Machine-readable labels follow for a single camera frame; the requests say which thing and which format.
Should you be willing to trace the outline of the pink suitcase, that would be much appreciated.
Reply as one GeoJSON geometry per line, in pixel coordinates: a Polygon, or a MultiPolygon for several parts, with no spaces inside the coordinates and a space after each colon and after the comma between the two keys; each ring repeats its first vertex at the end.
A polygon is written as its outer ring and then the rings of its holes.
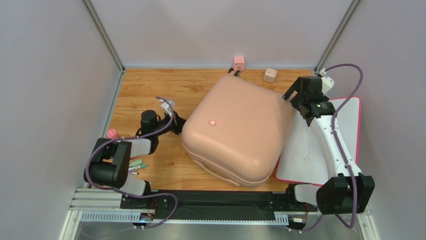
{"type": "Polygon", "coordinates": [[[255,188],[272,174],[296,115],[280,93],[229,70],[186,120],[182,145],[212,176],[255,188]]]}

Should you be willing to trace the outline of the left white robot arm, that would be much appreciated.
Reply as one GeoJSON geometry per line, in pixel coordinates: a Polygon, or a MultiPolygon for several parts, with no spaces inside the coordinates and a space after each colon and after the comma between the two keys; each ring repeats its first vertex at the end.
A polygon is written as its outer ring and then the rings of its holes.
{"type": "Polygon", "coordinates": [[[84,181],[123,195],[147,195],[149,183],[131,174],[131,158],[153,154],[159,145],[159,136],[168,132],[181,134],[186,121],[177,112],[172,115],[165,113],[164,118],[154,110],[142,112],[135,137],[113,142],[108,138],[97,140],[83,173],[84,181]]]}

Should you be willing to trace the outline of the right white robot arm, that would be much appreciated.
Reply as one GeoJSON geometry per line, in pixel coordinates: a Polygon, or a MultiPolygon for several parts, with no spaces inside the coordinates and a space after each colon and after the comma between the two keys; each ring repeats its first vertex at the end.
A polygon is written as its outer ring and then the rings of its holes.
{"type": "Polygon", "coordinates": [[[358,166],[361,99],[327,97],[328,76],[302,76],[283,98],[298,111],[282,151],[276,178],[290,182],[294,202],[323,215],[361,214],[375,188],[358,166]]]}

